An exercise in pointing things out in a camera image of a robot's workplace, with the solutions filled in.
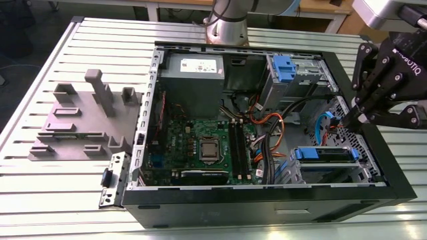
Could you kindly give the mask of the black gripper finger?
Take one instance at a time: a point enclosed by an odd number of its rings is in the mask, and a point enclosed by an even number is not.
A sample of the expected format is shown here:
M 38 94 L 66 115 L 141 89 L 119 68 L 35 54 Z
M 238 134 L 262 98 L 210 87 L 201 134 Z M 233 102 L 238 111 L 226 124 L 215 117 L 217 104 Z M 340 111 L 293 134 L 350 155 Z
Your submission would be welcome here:
M 390 109 L 404 103 L 422 100 L 422 77 L 409 73 L 358 73 L 353 76 L 357 91 L 350 110 L 350 130 L 358 132 L 364 124 L 420 129 L 422 106 L 410 104 L 400 113 Z
M 392 66 L 393 57 L 388 54 L 382 56 L 381 48 L 376 44 L 362 43 L 352 80 L 356 97 L 352 110 L 344 118 L 345 127 L 358 128 L 362 125 L 360 117 L 377 107 L 385 94 L 382 81 Z

